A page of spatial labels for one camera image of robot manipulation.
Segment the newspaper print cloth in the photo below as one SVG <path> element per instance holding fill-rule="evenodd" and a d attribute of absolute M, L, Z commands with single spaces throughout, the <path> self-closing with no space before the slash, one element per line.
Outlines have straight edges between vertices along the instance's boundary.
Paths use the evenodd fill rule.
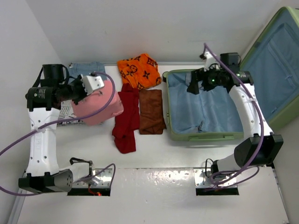
<path fill-rule="evenodd" d="M 72 119 L 75 118 L 75 114 L 72 108 L 72 101 L 63 101 L 61 103 L 61 110 L 58 116 L 58 119 Z M 75 121 L 64 121 L 57 123 L 57 126 L 68 126 L 68 125 L 85 125 L 82 120 L 75 120 Z"/>

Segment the pink vanity case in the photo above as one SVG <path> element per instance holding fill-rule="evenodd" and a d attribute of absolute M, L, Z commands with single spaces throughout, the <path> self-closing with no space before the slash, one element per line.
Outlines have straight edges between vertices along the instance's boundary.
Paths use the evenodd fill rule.
<path fill-rule="evenodd" d="M 76 117 L 89 115 L 99 110 L 107 103 L 111 97 L 113 86 L 109 80 L 105 80 L 104 85 L 105 86 L 99 91 L 95 91 L 85 99 L 79 101 L 77 105 L 71 101 L 73 113 Z M 92 117 L 83 119 L 83 122 L 89 126 L 97 125 L 107 119 L 120 115 L 123 111 L 124 107 L 122 101 L 118 93 L 115 92 L 112 101 L 103 111 Z"/>

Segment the brown towel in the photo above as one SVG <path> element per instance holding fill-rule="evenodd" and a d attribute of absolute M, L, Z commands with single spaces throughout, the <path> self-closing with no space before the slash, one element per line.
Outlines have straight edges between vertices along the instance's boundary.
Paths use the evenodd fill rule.
<path fill-rule="evenodd" d="M 166 129 L 161 90 L 140 90 L 140 126 L 142 135 L 162 134 Z"/>

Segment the red garment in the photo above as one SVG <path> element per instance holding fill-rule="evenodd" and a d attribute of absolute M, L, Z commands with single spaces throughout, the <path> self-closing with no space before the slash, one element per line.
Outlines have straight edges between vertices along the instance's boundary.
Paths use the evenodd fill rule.
<path fill-rule="evenodd" d="M 139 129 L 139 90 L 130 84 L 124 84 L 118 92 L 124 111 L 115 117 L 115 126 L 112 130 L 114 142 L 122 154 L 136 151 L 134 131 Z"/>

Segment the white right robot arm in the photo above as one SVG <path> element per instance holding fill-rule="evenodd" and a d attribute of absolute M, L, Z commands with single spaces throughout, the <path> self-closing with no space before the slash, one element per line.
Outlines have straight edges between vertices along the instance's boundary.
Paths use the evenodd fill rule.
<path fill-rule="evenodd" d="M 200 90 L 211 91 L 218 86 L 225 88 L 237 108 L 243 128 L 244 140 L 235 147 L 234 153 L 213 161 L 211 165 L 209 181 L 219 186 L 248 168 L 272 164 L 284 140 L 280 134 L 273 132 L 264 118 L 253 78 L 248 71 L 240 70 L 237 53 L 225 53 L 216 58 L 205 50 L 200 58 L 205 66 L 191 72 L 187 91 L 199 94 Z"/>

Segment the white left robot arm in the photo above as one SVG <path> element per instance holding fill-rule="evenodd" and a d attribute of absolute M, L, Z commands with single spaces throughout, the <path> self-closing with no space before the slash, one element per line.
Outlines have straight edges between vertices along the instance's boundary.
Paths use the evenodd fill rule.
<path fill-rule="evenodd" d="M 61 103 L 77 99 L 83 92 L 82 83 L 75 79 L 69 84 L 69 72 L 62 64 L 44 64 L 25 95 L 30 118 L 30 155 L 19 188 L 34 194 L 70 192 L 78 179 L 88 176 L 91 162 L 78 160 L 66 168 L 57 162 L 56 129 Z"/>

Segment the light blue jeans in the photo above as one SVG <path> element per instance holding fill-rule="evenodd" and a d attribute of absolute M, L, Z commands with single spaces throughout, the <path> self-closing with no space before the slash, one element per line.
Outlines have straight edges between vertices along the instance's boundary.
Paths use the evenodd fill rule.
<path fill-rule="evenodd" d="M 68 68 L 70 74 L 69 82 L 71 83 L 78 75 L 87 76 L 93 72 L 105 73 L 105 66 L 100 62 L 91 63 L 71 63 Z"/>

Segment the green suitcase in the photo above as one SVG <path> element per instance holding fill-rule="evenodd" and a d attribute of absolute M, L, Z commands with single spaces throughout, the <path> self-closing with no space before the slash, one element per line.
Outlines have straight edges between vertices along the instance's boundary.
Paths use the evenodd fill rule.
<path fill-rule="evenodd" d="M 253 82 L 189 93 L 191 70 L 163 74 L 167 122 L 175 141 L 217 141 L 269 135 L 299 115 L 299 11 L 282 7 L 241 62 Z"/>

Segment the orange patterned garment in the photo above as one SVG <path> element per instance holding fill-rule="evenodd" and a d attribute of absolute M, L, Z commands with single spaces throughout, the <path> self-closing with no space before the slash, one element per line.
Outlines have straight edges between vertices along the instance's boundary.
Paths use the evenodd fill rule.
<path fill-rule="evenodd" d="M 161 84 L 158 63 L 148 54 L 119 60 L 117 67 L 123 84 L 136 89 L 149 89 Z"/>

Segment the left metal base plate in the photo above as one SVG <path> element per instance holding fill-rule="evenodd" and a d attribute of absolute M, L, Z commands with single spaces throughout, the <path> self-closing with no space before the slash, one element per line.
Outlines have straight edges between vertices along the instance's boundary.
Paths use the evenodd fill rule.
<path fill-rule="evenodd" d="M 100 189 L 110 188 L 112 174 L 113 174 L 113 169 L 108 168 L 87 182 L 81 181 L 81 182 L 74 183 L 72 189 L 88 188 L 88 185 L 91 185 L 91 188 L 100 188 Z"/>

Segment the metal base plate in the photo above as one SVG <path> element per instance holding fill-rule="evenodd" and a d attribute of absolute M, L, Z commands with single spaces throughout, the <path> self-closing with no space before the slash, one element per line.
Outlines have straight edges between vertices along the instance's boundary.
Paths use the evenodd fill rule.
<path fill-rule="evenodd" d="M 87 182 L 81 181 L 81 182 L 74 183 L 72 189 L 88 188 L 88 185 L 91 185 L 91 188 L 100 188 L 100 189 L 110 188 L 112 174 L 113 174 L 113 169 L 108 168 Z"/>
<path fill-rule="evenodd" d="M 223 184 L 220 185 L 214 185 L 211 183 L 210 179 L 208 178 L 211 175 L 211 169 L 207 168 L 205 171 L 205 168 L 194 168 L 193 169 L 193 174 L 194 174 L 194 181 L 195 181 L 195 186 L 196 188 L 232 188 L 237 185 L 237 180 L 236 178 L 233 178 Z"/>

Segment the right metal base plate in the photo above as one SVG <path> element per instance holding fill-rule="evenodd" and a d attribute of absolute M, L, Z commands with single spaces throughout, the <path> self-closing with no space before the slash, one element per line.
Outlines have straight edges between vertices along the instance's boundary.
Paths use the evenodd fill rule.
<path fill-rule="evenodd" d="M 195 186 L 196 188 L 232 188 L 237 185 L 237 180 L 236 178 L 233 178 L 223 184 L 220 185 L 214 185 L 211 183 L 210 179 L 208 178 L 211 175 L 211 169 L 207 168 L 205 171 L 205 168 L 194 168 L 193 169 L 193 174 L 194 174 L 194 181 L 195 181 Z"/>

